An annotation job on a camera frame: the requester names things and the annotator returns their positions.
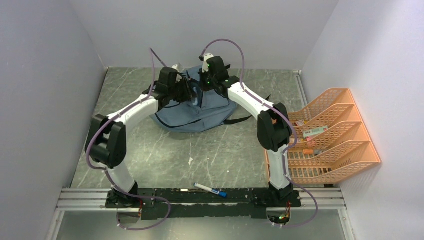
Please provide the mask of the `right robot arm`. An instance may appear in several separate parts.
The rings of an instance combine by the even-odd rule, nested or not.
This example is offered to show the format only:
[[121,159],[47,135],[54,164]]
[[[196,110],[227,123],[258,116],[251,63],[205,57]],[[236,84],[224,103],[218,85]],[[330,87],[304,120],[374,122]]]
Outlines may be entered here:
[[199,58],[202,90],[215,91],[248,111],[257,121],[257,139],[269,162],[270,202],[282,207],[293,192],[288,174],[287,148],[293,133],[284,104],[273,104],[250,90],[240,77],[229,75],[229,66],[220,56],[206,53]]

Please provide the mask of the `blue student backpack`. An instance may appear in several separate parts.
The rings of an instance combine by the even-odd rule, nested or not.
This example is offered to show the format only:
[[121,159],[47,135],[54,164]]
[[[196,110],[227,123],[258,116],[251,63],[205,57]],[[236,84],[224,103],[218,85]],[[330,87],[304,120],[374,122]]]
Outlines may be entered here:
[[193,106],[192,101],[171,101],[150,118],[160,127],[176,133],[201,133],[221,125],[234,125],[249,120],[251,115],[230,119],[237,108],[236,103],[214,91],[201,90],[200,68],[195,66],[182,72],[189,77],[189,85],[198,96],[198,106]]

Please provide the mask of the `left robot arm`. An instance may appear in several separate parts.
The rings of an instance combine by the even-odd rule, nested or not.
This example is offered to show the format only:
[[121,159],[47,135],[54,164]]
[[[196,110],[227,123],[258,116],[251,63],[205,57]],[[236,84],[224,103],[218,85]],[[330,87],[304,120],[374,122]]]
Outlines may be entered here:
[[101,170],[120,192],[118,201],[126,208],[134,207],[139,200],[138,184],[125,164],[127,138],[142,120],[156,114],[171,101],[190,101],[195,92],[190,86],[190,76],[172,67],[163,67],[158,79],[123,109],[110,115],[92,117],[85,145],[87,165]]

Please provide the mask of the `blue capped marker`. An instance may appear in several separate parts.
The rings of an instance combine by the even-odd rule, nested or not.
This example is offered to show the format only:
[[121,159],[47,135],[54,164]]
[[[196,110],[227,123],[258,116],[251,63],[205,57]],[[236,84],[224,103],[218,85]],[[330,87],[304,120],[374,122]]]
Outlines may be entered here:
[[221,191],[221,190],[216,189],[216,188],[211,188],[211,187],[208,187],[208,186],[205,186],[205,185],[199,184],[199,183],[197,183],[197,182],[195,182],[195,183],[193,184],[193,186],[194,186],[195,188],[198,188],[198,189],[201,189],[201,190],[207,191],[207,192],[209,192],[209,193],[212,193],[212,194],[218,195],[218,196],[220,196],[220,197],[222,197],[222,198],[226,198],[226,197],[227,197],[227,193],[226,193],[226,192]]

